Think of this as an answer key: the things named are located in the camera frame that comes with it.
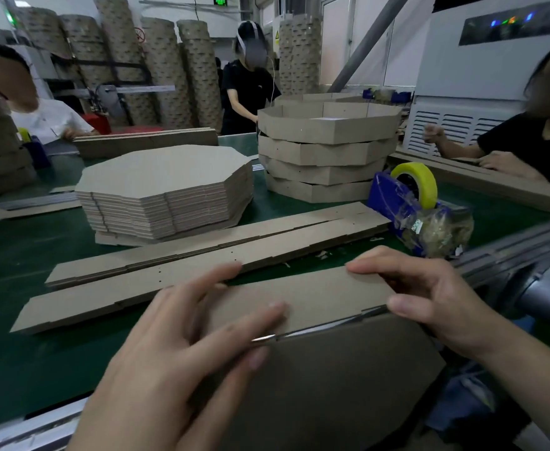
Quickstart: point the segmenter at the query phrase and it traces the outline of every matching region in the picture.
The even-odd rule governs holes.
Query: tape roll
[[[438,202],[438,185],[433,173],[423,163],[403,163],[391,171],[391,176],[403,182],[415,194],[424,209],[433,209]]]

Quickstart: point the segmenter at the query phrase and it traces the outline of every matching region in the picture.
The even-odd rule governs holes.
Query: black t-shirt
[[[535,168],[550,182],[550,140],[542,137],[546,119],[520,113],[479,136],[477,143],[485,153],[512,152]]]
[[[272,99],[275,99],[281,95],[266,69],[256,68],[254,71],[249,71],[239,60],[227,63],[223,70],[223,84],[221,85],[221,101],[225,110],[222,135],[237,135],[256,131],[256,124],[252,120],[242,117],[233,110],[227,90],[237,90],[239,103],[254,115],[258,114],[259,109],[265,108],[266,100],[271,101],[271,96]]]

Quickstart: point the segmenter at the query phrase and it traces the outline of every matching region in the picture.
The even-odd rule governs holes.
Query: ceiling pipe
[[[384,8],[381,10],[369,31],[364,36],[354,53],[350,56],[346,65],[340,71],[329,90],[329,93],[338,93],[343,90],[350,78],[354,75],[358,67],[362,64],[373,46],[381,39],[385,31],[394,21],[400,10],[404,7],[408,0],[388,0]]]

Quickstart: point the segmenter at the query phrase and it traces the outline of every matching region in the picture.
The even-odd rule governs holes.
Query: white shirt
[[[31,136],[37,136],[41,143],[59,139],[66,128],[89,133],[94,128],[73,109],[60,100],[40,98],[39,107],[33,112],[11,113],[16,127],[26,128]]]

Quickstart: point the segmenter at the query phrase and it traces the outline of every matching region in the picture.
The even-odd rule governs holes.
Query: machine
[[[550,51],[550,0],[482,0],[432,14],[404,148],[427,124],[469,145],[522,112],[524,89]]]

